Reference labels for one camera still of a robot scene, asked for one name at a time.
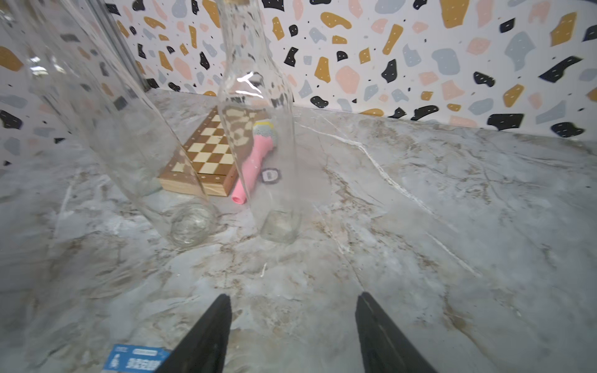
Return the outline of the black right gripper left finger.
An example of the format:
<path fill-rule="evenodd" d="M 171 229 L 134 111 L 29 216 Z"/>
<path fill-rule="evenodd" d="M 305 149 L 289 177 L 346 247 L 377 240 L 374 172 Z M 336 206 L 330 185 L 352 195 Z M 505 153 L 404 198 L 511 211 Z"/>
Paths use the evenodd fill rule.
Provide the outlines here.
<path fill-rule="evenodd" d="M 219 295 L 155 373 L 222 373 L 232 316 L 230 297 Z"/>

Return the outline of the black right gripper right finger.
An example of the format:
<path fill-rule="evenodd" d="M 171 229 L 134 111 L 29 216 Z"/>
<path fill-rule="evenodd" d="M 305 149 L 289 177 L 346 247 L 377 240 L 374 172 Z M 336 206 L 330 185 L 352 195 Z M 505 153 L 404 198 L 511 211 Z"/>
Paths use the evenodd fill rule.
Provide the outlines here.
<path fill-rule="evenodd" d="M 355 319 L 366 373 L 436 373 L 370 293 L 359 295 Z"/>

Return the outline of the clear glass bottle with cork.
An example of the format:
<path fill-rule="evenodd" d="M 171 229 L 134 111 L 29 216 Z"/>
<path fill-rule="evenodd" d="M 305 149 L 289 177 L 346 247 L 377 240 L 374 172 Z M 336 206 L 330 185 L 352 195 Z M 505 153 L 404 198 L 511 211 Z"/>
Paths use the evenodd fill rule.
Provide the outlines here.
<path fill-rule="evenodd" d="M 216 5 L 226 54 L 218 109 L 239 174 L 231 198 L 249 206 L 262 238 L 291 243 L 302 219 L 292 91 L 270 56 L 259 3 Z"/>

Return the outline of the glass bottle blue label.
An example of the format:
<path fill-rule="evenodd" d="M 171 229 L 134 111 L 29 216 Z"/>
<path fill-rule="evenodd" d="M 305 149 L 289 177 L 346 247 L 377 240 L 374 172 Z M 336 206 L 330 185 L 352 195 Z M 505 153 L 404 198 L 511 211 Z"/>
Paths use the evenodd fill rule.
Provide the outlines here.
<path fill-rule="evenodd" d="M 4 1 L 34 95 L 89 147 L 158 233 L 197 246 L 217 222 L 182 144 L 118 56 L 69 1 Z"/>

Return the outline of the purple poker chip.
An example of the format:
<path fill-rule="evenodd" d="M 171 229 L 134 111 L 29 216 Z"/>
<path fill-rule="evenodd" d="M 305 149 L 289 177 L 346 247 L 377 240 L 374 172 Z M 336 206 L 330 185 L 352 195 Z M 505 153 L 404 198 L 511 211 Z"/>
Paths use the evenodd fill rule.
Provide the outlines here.
<path fill-rule="evenodd" d="M 272 185 L 281 180 L 281 172 L 276 168 L 266 168 L 261 170 L 261 181 L 264 184 Z"/>

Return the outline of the wooden chessboard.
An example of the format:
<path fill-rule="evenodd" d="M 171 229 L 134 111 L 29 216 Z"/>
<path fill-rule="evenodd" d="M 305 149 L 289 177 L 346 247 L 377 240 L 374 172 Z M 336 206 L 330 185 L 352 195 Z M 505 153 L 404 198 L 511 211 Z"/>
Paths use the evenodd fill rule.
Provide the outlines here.
<path fill-rule="evenodd" d="M 266 117 L 266 111 L 229 108 L 232 139 L 228 140 L 215 107 L 166 164 L 159 181 L 166 191 L 178 194 L 205 194 L 227 197 L 236 186 L 236 170 L 231 144 L 239 147 L 252 142 L 251 130 L 256 121 Z"/>

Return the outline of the pink toy microphone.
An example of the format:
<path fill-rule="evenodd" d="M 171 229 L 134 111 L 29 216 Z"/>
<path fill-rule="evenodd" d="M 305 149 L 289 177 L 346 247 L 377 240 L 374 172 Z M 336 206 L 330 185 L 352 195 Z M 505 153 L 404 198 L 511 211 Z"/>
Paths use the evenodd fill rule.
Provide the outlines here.
<path fill-rule="evenodd" d="M 275 126 L 271 121 L 257 121 L 253 125 L 253 147 L 250 155 L 242 164 L 242 180 L 236 183 L 232 192 L 232 200 L 238 205 L 247 202 L 249 194 L 252 192 L 257 177 L 261 172 L 261 166 L 264 158 L 271 152 L 277 144 L 277 133 Z"/>

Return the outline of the left metal corner post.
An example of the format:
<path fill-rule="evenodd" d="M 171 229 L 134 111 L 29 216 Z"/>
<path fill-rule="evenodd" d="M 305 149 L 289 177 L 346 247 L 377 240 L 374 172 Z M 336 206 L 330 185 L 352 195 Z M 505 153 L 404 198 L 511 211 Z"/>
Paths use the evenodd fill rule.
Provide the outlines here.
<path fill-rule="evenodd" d="M 86 3 L 121 63 L 133 77 L 135 82 L 141 86 L 141 89 L 144 92 L 149 91 L 151 87 L 144 79 L 136 60 L 126 43 L 126 39 L 130 36 L 129 29 L 118 23 L 118 21 L 121 20 L 122 14 L 114 1 L 87 0 Z"/>

